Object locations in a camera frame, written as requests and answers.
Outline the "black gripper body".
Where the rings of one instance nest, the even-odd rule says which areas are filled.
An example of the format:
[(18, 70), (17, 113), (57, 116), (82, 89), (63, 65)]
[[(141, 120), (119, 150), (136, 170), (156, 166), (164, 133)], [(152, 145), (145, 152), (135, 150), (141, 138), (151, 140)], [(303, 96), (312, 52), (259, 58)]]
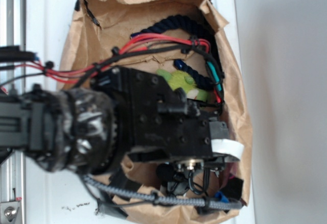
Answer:
[(97, 75), (91, 87), (112, 102), (113, 163), (128, 156), (157, 164), (168, 195), (205, 194), (211, 172), (242, 157), (242, 144), (231, 140), (219, 112), (202, 110), (162, 76), (117, 66)]

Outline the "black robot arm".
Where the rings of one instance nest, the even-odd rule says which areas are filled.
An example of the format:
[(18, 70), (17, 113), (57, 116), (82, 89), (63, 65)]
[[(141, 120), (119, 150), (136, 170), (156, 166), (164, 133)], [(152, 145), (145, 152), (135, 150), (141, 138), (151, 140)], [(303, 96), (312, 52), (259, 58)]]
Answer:
[(46, 171), (102, 175), (125, 157), (157, 164), (166, 182), (181, 182), (237, 162), (243, 145), (231, 140), (216, 111), (172, 89), (159, 75), (117, 66), (89, 88), (50, 92), (35, 85), (1, 96), (1, 148), (24, 152)]

